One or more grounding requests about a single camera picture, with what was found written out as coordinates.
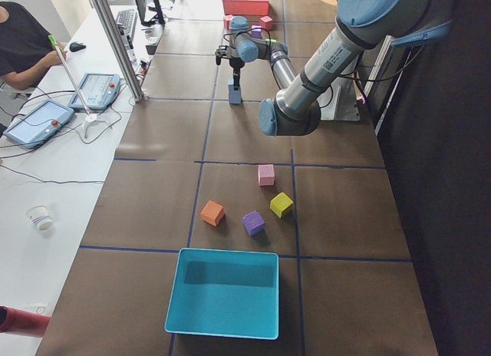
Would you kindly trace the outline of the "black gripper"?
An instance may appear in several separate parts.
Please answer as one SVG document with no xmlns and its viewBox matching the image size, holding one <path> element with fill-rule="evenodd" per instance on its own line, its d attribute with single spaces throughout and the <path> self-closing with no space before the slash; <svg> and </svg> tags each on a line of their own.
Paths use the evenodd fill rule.
<svg viewBox="0 0 491 356">
<path fill-rule="evenodd" d="M 245 62 L 241 58 L 232 57 L 229 59 L 229 65 L 233 68 L 232 71 L 232 86 L 234 90 L 240 89 L 241 70 L 245 67 Z"/>
</svg>

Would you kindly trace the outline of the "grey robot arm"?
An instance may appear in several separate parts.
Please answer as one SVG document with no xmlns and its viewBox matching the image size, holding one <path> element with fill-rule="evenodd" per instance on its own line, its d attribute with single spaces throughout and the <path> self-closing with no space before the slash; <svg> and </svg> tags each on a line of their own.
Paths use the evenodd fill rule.
<svg viewBox="0 0 491 356">
<path fill-rule="evenodd" d="M 363 51 L 386 36 L 395 47 L 428 45 L 444 38 L 453 20 L 453 0 L 338 0 L 335 27 L 296 74 L 284 43 L 256 39 L 249 22 L 236 16 L 229 42 L 216 49 L 216 62 L 229 61 L 235 81 L 245 64 L 266 60 L 279 90 L 259 107 L 259 125 L 269 136 L 304 136 L 321 120 L 318 98 Z"/>
</svg>

